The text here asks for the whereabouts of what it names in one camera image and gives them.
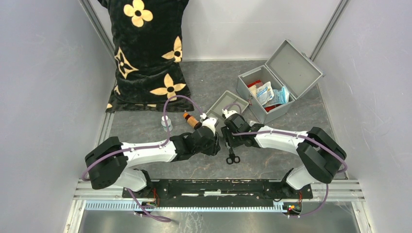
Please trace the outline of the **amber pill bottle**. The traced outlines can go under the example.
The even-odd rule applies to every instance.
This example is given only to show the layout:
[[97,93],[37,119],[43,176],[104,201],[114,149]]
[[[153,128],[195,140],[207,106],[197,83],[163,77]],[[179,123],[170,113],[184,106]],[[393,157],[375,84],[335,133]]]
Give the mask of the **amber pill bottle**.
[[202,123],[198,121],[194,116],[190,115],[189,113],[185,112],[183,114],[183,118],[193,129],[198,129],[202,126]]

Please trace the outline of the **grey plastic divider tray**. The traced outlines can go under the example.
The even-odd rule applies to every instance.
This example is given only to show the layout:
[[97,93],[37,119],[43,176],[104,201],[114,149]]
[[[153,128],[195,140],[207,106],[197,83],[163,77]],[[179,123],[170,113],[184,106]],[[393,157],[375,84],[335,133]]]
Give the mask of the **grey plastic divider tray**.
[[227,107],[228,111],[235,110],[237,112],[243,113],[248,107],[249,103],[241,97],[235,95],[234,93],[226,90],[207,110],[206,115],[208,117],[215,117],[220,123],[223,123],[222,110],[227,105],[231,105]]

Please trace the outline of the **black handled scissors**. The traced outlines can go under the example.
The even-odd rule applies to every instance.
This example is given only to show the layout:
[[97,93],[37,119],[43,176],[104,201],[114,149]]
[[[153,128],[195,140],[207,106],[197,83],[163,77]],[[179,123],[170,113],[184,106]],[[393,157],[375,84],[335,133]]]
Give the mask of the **black handled scissors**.
[[229,157],[226,158],[226,163],[228,165],[238,164],[240,162],[240,157],[236,156],[233,148],[231,146],[226,146],[229,151]]

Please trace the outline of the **white plastic bottle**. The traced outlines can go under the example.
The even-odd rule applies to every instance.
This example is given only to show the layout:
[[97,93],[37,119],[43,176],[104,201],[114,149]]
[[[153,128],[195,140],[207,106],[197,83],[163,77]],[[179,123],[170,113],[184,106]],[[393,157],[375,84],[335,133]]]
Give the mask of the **white plastic bottle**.
[[163,127],[164,131],[172,131],[173,129],[173,125],[172,125],[172,121],[168,116],[162,116],[161,117],[161,125]]

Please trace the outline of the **white wipes packet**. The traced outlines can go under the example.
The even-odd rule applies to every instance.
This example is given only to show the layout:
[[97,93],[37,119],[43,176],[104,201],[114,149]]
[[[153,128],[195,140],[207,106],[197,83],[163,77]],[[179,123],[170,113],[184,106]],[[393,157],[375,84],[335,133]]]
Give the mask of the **white wipes packet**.
[[260,86],[256,90],[256,99],[260,105],[267,104],[270,100],[274,98],[274,91],[271,82],[266,82],[264,85]]

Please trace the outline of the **red first aid pouch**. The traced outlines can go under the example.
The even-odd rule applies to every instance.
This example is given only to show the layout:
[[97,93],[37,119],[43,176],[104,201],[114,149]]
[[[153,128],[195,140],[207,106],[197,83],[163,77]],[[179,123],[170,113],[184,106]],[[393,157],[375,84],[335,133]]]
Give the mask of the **red first aid pouch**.
[[[261,80],[257,80],[257,81],[255,81],[255,82],[247,85],[247,87],[250,87],[250,86],[255,85],[255,84],[258,85],[258,87],[263,86],[263,83],[261,82]],[[266,107],[264,106],[264,109],[265,109],[266,112],[269,112],[269,111],[271,111],[272,109],[275,109],[275,108],[279,107],[280,105],[281,105],[281,104],[275,104],[275,105],[266,106]]]

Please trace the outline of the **silver metal case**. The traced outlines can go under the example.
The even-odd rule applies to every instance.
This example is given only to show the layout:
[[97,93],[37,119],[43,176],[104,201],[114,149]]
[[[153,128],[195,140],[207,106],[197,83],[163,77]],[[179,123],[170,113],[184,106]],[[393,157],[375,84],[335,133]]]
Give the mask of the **silver metal case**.
[[[238,76],[236,91],[249,102],[249,108],[258,122],[267,124],[286,114],[293,103],[324,76],[324,72],[306,54],[291,40],[285,39],[263,65]],[[288,103],[266,111],[247,87],[256,81],[270,82],[272,88],[277,90],[286,87],[290,91]]]

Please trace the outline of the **blue gauze packet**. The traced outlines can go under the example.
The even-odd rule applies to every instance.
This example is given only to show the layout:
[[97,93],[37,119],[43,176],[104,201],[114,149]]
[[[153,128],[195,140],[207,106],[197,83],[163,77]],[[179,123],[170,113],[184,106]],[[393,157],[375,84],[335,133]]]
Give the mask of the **blue gauze packet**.
[[280,90],[274,90],[274,97],[265,104],[265,107],[286,104],[289,102],[289,97],[290,91],[283,86]]

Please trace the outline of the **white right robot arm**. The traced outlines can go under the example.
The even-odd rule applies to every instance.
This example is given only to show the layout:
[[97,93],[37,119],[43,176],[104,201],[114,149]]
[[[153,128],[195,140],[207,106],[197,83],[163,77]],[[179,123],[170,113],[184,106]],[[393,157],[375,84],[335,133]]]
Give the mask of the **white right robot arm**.
[[329,184],[337,173],[348,169],[345,151],[319,127],[300,132],[279,130],[260,123],[249,124],[234,110],[224,110],[223,119],[222,132],[230,149],[239,146],[276,149],[301,159],[303,164],[282,180],[280,190],[287,198],[295,197],[308,184]]

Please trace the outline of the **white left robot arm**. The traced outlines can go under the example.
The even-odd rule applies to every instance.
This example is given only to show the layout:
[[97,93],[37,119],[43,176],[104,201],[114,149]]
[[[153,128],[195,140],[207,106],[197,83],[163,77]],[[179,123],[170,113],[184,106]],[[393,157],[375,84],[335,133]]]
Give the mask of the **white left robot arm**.
[[151,195],[153,185],[147,171],[135,166],[154,162],[180,162],[196,154],[215,156],[220,150],[219,135],[206,126],[192,133],[172,136],[169,140],[152,143],[120,142],[110,137],[85,157],[84,181],[95,190],[112,185],[129,188],[141,198]]

